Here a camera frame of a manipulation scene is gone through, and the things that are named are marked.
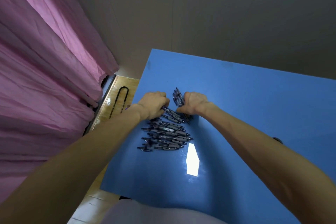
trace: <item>wooden floor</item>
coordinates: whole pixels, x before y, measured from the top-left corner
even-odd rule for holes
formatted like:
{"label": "wooden floor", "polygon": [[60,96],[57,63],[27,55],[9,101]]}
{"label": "wooden floor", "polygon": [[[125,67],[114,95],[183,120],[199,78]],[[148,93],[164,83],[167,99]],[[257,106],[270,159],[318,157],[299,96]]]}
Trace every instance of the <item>wooden floor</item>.
{"label": "wooden floor", "polygon": [[[95,118],[91,130],[95,128],[100,122],[108,120],[110,112],[112,110],[117,93],[122,86],[127,86],[129,89],[126,99],[125,108],[132,103],[135,91],[137,90],[139,80],[116,76],[110,91],[107,93],[107,97],[100,108],[100,111]],[[114,107],[112,117],[120,114],[120,110],[123,106],[124,98],[126,95],[126,89],[122,89],[118,98],[118,101]],[[100,184],[102,183],[106,167],[97,176],[90,189],[86,193],[82,203],[78,206],[77,210],[73,214],[68,224],[83,224],[100,223],[103,219],[106,211],[119,200],[119,195],[115,195],[103,190],[100,190]]]}

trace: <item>pink curtain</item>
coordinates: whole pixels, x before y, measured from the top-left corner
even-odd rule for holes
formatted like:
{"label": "pink curtain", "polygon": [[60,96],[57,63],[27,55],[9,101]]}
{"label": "pink curtain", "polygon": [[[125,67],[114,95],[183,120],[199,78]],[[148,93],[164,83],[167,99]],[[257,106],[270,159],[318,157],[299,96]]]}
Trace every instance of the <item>pink curtain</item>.
{"label": "pink curtain", "polygon": [[118,69],[76,0],[0,0],[0,203],[82,135]]}

